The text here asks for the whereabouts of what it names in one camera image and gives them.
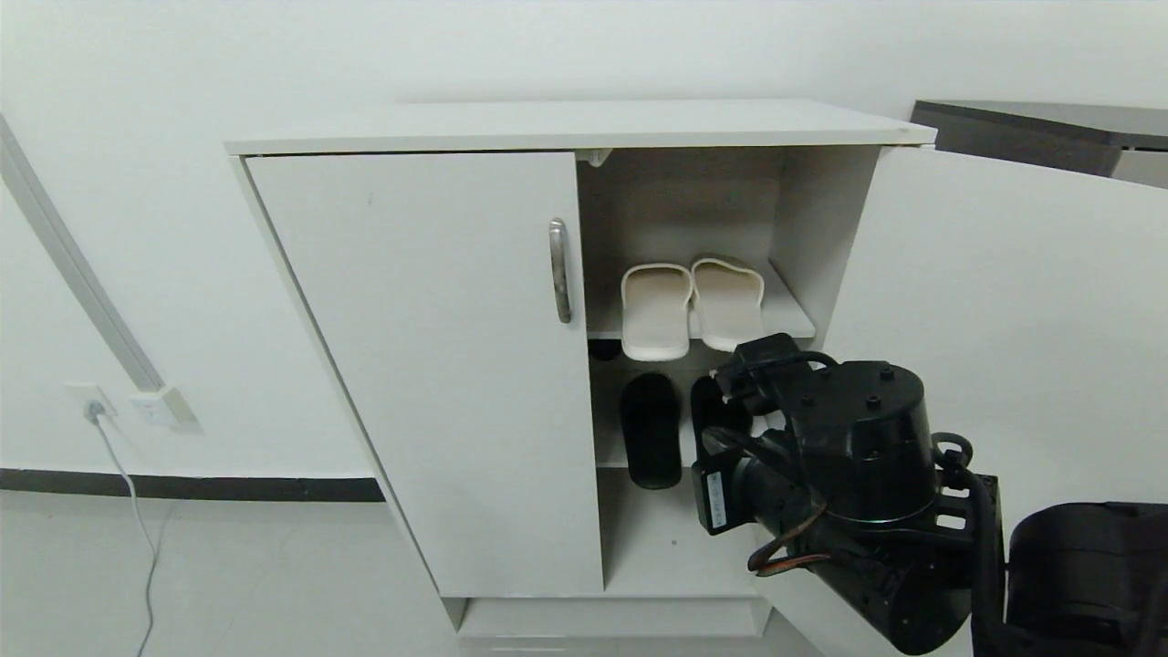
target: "white slipper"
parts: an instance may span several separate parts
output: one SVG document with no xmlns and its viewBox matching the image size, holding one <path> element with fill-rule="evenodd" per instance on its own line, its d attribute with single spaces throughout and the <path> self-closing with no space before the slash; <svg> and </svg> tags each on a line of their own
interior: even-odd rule
<svg viewBox="0 0 1168 657">
<path fill-rule="evenodd" d="M 686 355 L 693 292 L 693 276 L 677 264 L 639 264 L 626 271 L 620 279 L 620 348 L 625 355 L 645 361 Z"/>
<path fill-rule="evenodd" d="M 690 269 L 703 343 L 717 351 L 732 352 L 738 345 L 766 334 L 760 274 L 725 256 L 698 257 Z"/>
</svg>

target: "closed cabinet door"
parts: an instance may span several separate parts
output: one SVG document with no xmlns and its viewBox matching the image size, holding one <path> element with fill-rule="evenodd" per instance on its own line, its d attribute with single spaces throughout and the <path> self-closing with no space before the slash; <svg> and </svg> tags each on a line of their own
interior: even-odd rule
<svg viewBox="0 0 1168 657">
<path fill-rule="evenodd" d="M 1168 191 L 885 148 L 823 348 L 925 383 L 1007 535 L 1065 502 L 1168 502 Z M 896 655 L 808 573 L 763 592 L 825 655 Z M 968 627 L 937 655 L 968 655 Z"/>
<path fill-rule="evenodd" d="M 440 593 L 603 590 L 572 153 L 248 168 Z"/>
</svg>

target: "wall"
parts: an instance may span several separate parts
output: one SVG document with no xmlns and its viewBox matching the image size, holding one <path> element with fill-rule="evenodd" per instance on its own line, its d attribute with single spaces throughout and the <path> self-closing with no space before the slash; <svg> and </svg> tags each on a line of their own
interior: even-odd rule
<svg viewBox="0 0 1168 657">
<path fill-rule="evenodd" d="M 806 96 L 1168 106 L 1162 2 L 6 0 L 0 109 L 203 433 L 125 417 L 132 471 L 368 471 L 221 143 L 394 101 Z M 109 470 L 61 390 L 130 392 L 6 201 L 6 466 Z"/>
</svg>

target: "metal handle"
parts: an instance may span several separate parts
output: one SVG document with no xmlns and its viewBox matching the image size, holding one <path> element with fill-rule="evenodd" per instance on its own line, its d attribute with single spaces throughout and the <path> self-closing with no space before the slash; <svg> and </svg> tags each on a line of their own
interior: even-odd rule
<svg viewBox="0 0 1168 657">
<path fill-rule="evenodd" d="M 551 244 L 551 286 L 556 290 L 556 312 L 559 320 L 568 324 L 572 320 L 572 304 L 568 299 L 568 265 L 564 258 L 568 227 L 562 220 L 551 220 L 548 242 Z"/>
</svg>

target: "black baseboard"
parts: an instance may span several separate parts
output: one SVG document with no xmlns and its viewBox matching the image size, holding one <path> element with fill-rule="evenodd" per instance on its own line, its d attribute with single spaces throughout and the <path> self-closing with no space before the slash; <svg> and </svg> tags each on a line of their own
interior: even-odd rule
<svg viewBox="0 0 1168 657">
<path fill-rule="evenodd" d="M 220 502 L 385 502 L 376 479 L 153 477 L 131 475 L 138 497 Z M 0 469 L 0 490 L 130 497 L 118 475 Z"/>
</svg>

